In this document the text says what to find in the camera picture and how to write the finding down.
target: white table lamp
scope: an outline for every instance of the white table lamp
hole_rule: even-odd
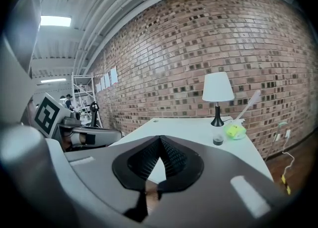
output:
[[[220,117],[219,102],[234,99],[232,87],[226,72],[205,75],[203,97],[204,101],[215,102],[215,118],[211,125],[221,127],[224,125]]]

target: wall outlet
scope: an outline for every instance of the wall outlet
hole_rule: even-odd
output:
[[[285,138],[287,138],[287,137],[288,137],[288,138],[290,137],[290,129],[286,131]]]
[[[280,134],[278,134],[278,135],[276,136],[275,141],[278,141],[279,139],[280,139]]]

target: white ceiling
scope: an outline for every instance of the white ceiling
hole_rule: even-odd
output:
[[[43,0],[42,15],[71,17],[72,22],[70,27],[40,27],[32,59],[33,80],[37,84],[50,78],[68,81],[41,84],[39,91],[71,88],[72,72],[86,73],[105,43],[127,21],[124,18],[149,1]]]

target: brick wall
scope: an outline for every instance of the brick wall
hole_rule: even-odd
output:
[[[90,72],[95,83],[117,66],[118,84],[97,94],[105,128],[129,133],[153,117],[211,117],[204,75],[227,72],[235,100],[222,116],[245,115],[250,139],[265,156],[278,122],[289,144],[318,124],[318,59],[302,16],[281,0],[163,0],[137,15],[106,45]],[[281,149],[278,141],[274,152]]]

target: desk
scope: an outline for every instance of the desk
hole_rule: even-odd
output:
[[[231,117],[222,117],[223,121],[228,119],[231,119]],[[212,120],[213,118],[153,118],[111,146],[131,142],[147,136],[167,135],[178,137],[199,144],[204,144],[212,148],[219,148],[228,151],[264,174],[269,179],[273,180],[261,155],[247,136],[241,140],[225,139],[222,145],[214,145],[213,133],[220,130],[220,128],[211,126],[210,123]],[[149,176],[149,180],[157,184],[165,180],[164,165],[161,159],[159,159],[154,167]]]

